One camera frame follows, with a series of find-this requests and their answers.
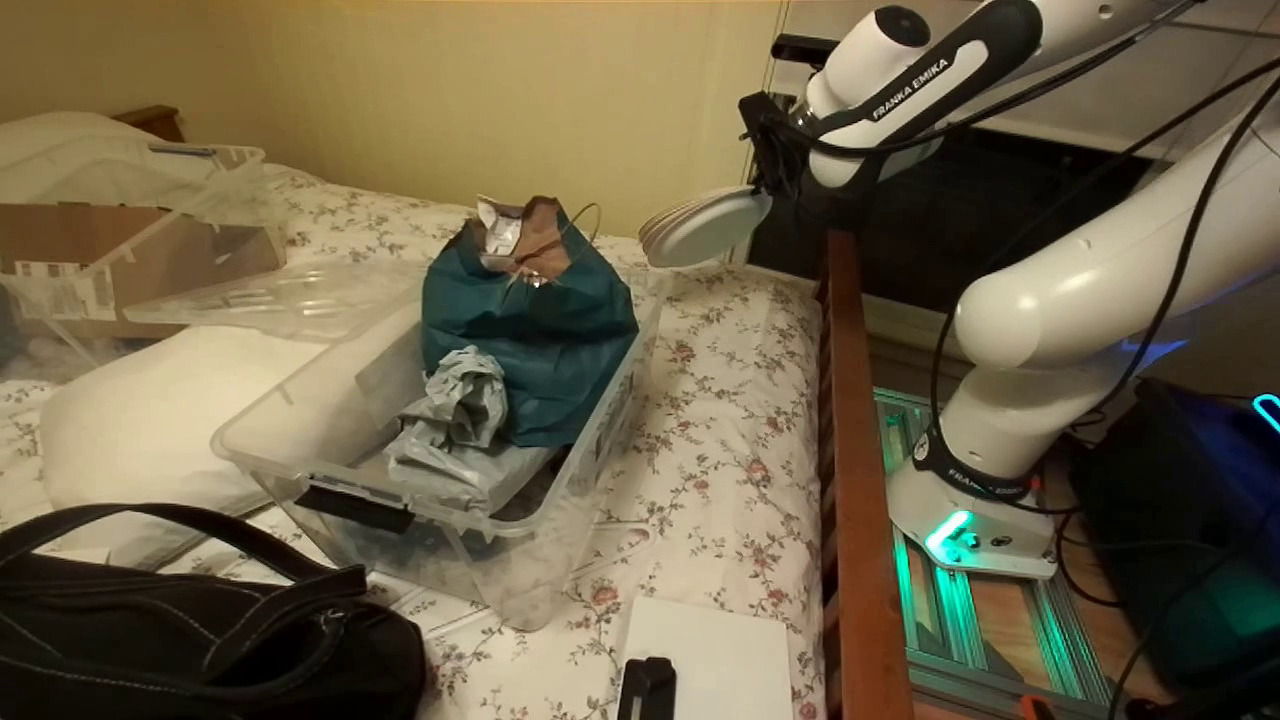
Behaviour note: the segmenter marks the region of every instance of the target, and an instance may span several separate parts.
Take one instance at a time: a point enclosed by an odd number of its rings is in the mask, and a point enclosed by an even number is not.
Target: bag handle
[[[41,544],[51,544],[83,523],[95,523],[103,515],[121,515],[121,511],[144,511],[144,515],[161,515],[186,527],[198,527],[204,536],[216,536],[234,549],[240,549],[243,554],[267,562],[281,575],[329,575],[332,567],[309,559],[306,553],[287,549],[286,540],[275,540],[272,533],[261,533],[237,515],[223,511],[210,511],[210,508],[188,508],[188,505],[76,505],[76,508],[61,508],[38,519],[24,519],[10,533],[0,533],[0,575],[5,562],[31,554]]]

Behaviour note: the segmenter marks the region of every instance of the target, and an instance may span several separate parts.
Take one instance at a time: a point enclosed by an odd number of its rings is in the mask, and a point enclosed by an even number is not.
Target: bedsheet
[[[292,263],[424,263],[468,216],[272,169]],[[638,241],[600,235],[626,270],[646,270]],[[419,715],[600,720],[617,690],[621,611],[664,595],[740,614],[768,614],[792,639],[802,720],[825,715],[815,580],[815,346],[814,284],[758,266],[692,266],[671,295],[646,369],[638,430],[610,459],[610,515],[579,572],[579,595],[541,632],[512,632],[492,611],[378,575],[378,590],[424,628],[442,690]],[[38,415],[56,384],[0,384],[0,523],[41,500]],[[267,508],[261,527],[320,554]],[[223,544],[202,544],[168,572],[261,575]]]

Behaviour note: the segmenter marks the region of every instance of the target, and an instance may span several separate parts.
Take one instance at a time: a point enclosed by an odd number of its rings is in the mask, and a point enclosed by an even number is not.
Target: black device
[[[1176,704],[1280,699],[1280,437],[1250,403],[1163,379],[1071,469],[1090,544]]]

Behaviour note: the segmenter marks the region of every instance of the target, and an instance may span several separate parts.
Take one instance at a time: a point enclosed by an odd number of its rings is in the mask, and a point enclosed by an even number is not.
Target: black bag
[[[117,511],[202,527],[292,584],[157,575],[38,554]],[[180,505],[83,505],[0,533],[0,715],[410,720],[432,681],[419,628],[275,536]]]

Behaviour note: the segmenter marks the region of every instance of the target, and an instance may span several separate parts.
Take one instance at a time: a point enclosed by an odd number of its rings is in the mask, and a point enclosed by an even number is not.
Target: plastic bag
[[[472,216],[424,277],[424,370],[476,343],[506,369],[507,444],[564,449],[640,332],[631,286],[555,199],[536,195],[519,212],[498,212],[487,223]],[[498,261],[487,245],[498,220],[519,220],[519,241],[541,245],[515,245]]]

